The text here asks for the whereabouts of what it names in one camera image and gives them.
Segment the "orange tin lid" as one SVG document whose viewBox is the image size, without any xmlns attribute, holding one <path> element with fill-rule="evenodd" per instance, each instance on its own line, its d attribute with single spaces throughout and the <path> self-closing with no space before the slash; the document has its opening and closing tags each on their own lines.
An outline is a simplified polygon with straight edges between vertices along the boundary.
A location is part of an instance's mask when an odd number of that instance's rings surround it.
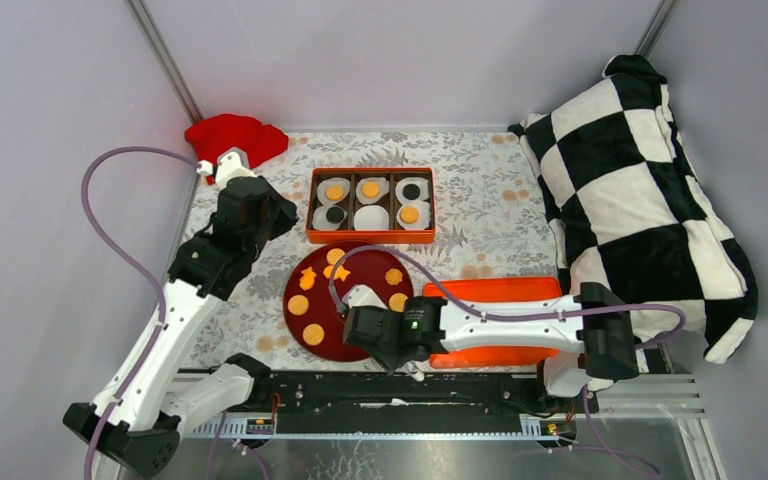
<svg viewBox="0 0 768 480">
<path fill-rule="evenodd" d="M 561 295 L 558 280 L 546 276 L 462 279 L 442 284 L 459 299 L 469 301 L 530 302 Z M 557 349 L 545 347 L 484 346 L 433 354 L 429 363 L 434 369 L 520 367 L 537 365 L 558 353 Z"/>
</svg>

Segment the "black round cookie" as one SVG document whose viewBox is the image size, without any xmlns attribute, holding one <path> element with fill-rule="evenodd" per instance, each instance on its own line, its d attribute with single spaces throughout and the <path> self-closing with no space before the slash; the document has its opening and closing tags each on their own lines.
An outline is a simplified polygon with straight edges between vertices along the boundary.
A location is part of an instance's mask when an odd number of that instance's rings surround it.
<svg viewBox="0 0 768 480">
<path fill-rule="evenodd" d="M 422 196 L 422 189 L 415 183 L 408 183 L 402 188 L 402 194 L 407 201 L 415 201 Z"/>
<path fill-rule="evenodd" d="M 345 211 L 338 206 L 330 206 L 325 213 L 325 218 L 329 223 L 337 224 L 343 222 L 346 217 Z"/>
</svg>

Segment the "black round cookie bottom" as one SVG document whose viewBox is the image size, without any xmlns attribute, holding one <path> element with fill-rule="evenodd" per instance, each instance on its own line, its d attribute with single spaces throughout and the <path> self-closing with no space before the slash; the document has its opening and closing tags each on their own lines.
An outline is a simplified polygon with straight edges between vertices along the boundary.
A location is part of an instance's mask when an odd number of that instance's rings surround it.
<svg viewBox="0 0 768 480">
<path fill-rule="evenodd" d="M 415 201 L 422 196 L 422 189 L 415 183 L 408 183 L 402 188 L 402 194 L 407 201 Z"/>
</svg>

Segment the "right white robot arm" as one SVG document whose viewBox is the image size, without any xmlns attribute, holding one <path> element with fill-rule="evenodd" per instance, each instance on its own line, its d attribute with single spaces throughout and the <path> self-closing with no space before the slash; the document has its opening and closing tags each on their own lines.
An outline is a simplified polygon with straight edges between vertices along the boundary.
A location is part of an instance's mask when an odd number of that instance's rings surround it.
<svg viewBox="0 0 768 480">
<path fill-rule="evenodd" d="M 417 296 L 388 308 L 366 285 L 337 300 L 343 341 L 386 372 L 435 354 L 484 347 L 554 350 L 541 363 L 535 402 L 557 412 L 594 379 L 633 379 L 639 368 L 630 315 L 615 294 L 586 282 L 576 295 L 534 302 L 476 302 Z"/>
</svg>

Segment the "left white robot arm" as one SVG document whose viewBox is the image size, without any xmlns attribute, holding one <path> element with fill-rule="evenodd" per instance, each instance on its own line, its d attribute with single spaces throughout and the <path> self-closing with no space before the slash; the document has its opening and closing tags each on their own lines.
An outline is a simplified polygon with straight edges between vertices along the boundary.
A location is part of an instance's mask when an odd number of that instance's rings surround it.
<svg viewBox="0 0 768 480">
<path fill-rule="evenodd" d="M 208 225 L 177 251 L 158 306 L 113 379 L 89 403 L 73 403 L 63 423 L 89 447 L 143 479 L 159 474 L 180 440 L 240 404 L 269 401 L 268 368 L 244 354 L 173 397 L 167 391 L 199 332 L 246 278 L 266 243 L 298 220 L 294 203 L 261 176 L 220 190 Z"/>
</svg>

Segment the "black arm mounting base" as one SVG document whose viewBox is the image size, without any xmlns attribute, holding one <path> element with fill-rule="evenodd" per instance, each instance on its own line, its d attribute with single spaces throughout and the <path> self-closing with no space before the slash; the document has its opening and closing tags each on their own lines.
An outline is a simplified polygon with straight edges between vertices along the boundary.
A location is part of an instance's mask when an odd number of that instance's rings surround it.
<svg viewBox="0 0 768 480">
<path fill-rule="evenodd" d="M 595 396 L 550 399 L 533 374 L 276 371 L 229 412 L 276 420 L 283 435 L 453 437 L 521 434 L 526 420 L 563 423 L 586 408 L 598 411 Z"/>
</svg>

